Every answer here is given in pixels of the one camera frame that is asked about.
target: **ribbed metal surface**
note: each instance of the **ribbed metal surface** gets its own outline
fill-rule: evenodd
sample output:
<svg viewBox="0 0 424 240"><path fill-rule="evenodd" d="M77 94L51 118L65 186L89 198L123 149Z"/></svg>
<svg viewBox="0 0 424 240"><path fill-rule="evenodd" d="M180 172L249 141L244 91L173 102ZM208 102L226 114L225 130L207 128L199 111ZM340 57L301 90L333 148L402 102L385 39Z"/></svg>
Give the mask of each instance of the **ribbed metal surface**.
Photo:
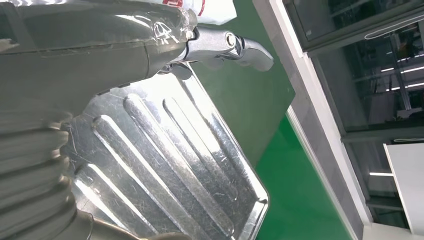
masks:
<svg viewBox="0 0 424 240"><path fill-rule="evenodd" d="M64 129L79 209L140 237L255 238L268 195L196 78L112 89Z"/></svg>

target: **plastic bag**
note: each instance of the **plastic bag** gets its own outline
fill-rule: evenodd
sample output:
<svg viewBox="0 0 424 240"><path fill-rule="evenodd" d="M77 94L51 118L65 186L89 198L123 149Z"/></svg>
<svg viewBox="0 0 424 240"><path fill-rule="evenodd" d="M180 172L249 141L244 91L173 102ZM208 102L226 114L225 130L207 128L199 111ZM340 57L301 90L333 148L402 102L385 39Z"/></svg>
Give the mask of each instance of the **plastic bag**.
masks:
<svg viewBox="0 0 424 240"><path fill-rule="evenodd" d="M199 23L221 25L237 17L233 0L136 0L191 9Z"/></svg>

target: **green epoxy floor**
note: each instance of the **green epoxy floor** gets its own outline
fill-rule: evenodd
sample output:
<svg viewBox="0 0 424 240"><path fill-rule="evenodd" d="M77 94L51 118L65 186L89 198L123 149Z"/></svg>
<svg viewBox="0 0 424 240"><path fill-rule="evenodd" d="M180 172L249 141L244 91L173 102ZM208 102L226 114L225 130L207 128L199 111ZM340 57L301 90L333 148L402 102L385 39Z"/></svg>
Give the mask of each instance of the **green epoxy floor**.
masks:
<svg viewBox="0 0 424 240"><path fill-rule="evenodd" d="M237 18L212 27L258 41L274 56L274 66L267 72L232 61L226 61L219 70L208 69L202 63L191 66L247 158L255 165L277 131L295 92L252 0L233 2Z"/></svg>
<svg viewBox="0 0 424 240"><path fill-rule="evenodd" d="M257 240L350 240L287 117L256 166L270 195Z"/></svg>
<svg viewBox="0 0 424 240"><path fill-rule="evenodd" d="M268 72L227 61L192 67L270 195L258 240L349 240L312 163L285 113L294 98L252 0L233 0L238 17L222 29L255 39L275 57Z"/></svg>

